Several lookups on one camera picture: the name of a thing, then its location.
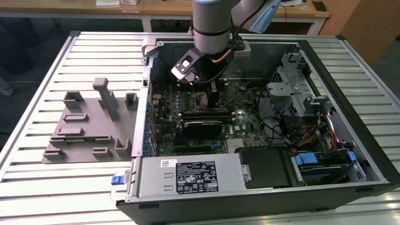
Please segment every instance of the blue clip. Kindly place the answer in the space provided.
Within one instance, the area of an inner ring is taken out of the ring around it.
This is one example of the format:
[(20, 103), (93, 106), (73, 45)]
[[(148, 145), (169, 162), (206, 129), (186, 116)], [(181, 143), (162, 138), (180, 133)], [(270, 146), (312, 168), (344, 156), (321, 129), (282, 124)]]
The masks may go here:
[(146, 151), (149, 149), (149, 144), (144, 143), (142, 144), (142, 151)]
[(124, 185), (125, 176), (112, 176), (110, 185)]
[(318, 163), (313, 153), (300, 153), (296, 155), (294, 160), (297, 165)]
[(150, 104), (150, 102), (148, 102), (148, 104), (146, 104), (146, 110), (152, 110), (152, 104)]
[(264, 12), (261, 13), (256, 22), (250, 26), (250, 28), (249, 28), (250, 32), (256, 32), (260, 34), (266, 30), (266, 28), (272, 22), (274, 13), (278, 9), (278, 6), (280, 6), (280, 0), (273, 0), (273, 2), (264, 9)]
[(220, 144), (212, 144), (210, 145), (210, 150), (214, 151), (218, 148)]
[(357, 161), (356, 154), (352, 151), (349, 151), (348, 156), (349, 156), (350, 162), (354, 163)]

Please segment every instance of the barcode sticker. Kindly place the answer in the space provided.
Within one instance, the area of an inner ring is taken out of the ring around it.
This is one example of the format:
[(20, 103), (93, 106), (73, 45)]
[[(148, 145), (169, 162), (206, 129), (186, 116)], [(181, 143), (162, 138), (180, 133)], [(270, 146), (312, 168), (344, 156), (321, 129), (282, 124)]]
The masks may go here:
[(176, 159), (161, 159), (161, 167), (176, 167)]
[(216, 187), (217, 185), (218, 185), (217, 183), (210, 183), (206, 186), (210, 188), (210, 187)]

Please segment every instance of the floor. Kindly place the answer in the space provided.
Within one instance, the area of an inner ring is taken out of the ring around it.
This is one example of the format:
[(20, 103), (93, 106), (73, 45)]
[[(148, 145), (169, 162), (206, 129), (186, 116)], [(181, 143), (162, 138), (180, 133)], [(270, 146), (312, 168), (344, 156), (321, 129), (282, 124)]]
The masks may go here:
[[(54, 27), (50, 19), (30, 19), (41, 44), (26, 48), (34, 61), (34, 67), (21, 74), (8, 74), (0, 68), (0, 75), (5, 82), (9, 82), (14, 93), (12, 96), (0, 95), (0, 149), (2, 148), (8, 136), (18, 122), (18, 119), (33, 97), (50, 64), (56, 58), (70, 30), (84, 31), (136, 31), (141, 32), (141, 22), (138, 20), (94, 20), (94, 19), (62, 19), (61, 26)], [(154, 32), (185, 32), (188, 21), (176, 24), (174, 21), (152, 21)], [(400, 41), (394, 41), (388, 52), (373, 65), (373, 70), (400, 97), (398, 71), (400, 71)]]

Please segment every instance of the copper pipe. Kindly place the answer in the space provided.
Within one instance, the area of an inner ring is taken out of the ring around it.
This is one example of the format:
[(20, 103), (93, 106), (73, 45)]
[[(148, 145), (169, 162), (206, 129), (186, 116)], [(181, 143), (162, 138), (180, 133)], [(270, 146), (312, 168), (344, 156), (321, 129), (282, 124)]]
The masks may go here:
[(217, 60), (212, 60), (212, 63), (217, 64), (217, 63), (222, 62), (230, 53), (232, 53), (232, 49), (229, 49)]

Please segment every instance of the wooden desk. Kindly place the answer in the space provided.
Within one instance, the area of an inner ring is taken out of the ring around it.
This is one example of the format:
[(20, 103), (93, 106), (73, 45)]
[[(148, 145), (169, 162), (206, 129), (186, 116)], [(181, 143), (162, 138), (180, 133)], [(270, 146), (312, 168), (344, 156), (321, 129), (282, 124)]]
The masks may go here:
[[(0, 16), (41, 18), (141, 19), (145, 32), (150, 32), (153, 19), (190, 19), (192, 0), (141, 0), (138, 5), (120, 8), (96, 8), (96, 0), (0, 0)], [(330, 17), (329, 12), (314, 9), (310, 0), (294, 7), (278, 8), (273, 22), (312, 23), (308, 34), (317, 35)]]
[(322, 0), (334, 13), (322, 35), (342, 35), (369, 65), (385, 53), (400, 34), (398, 0)]

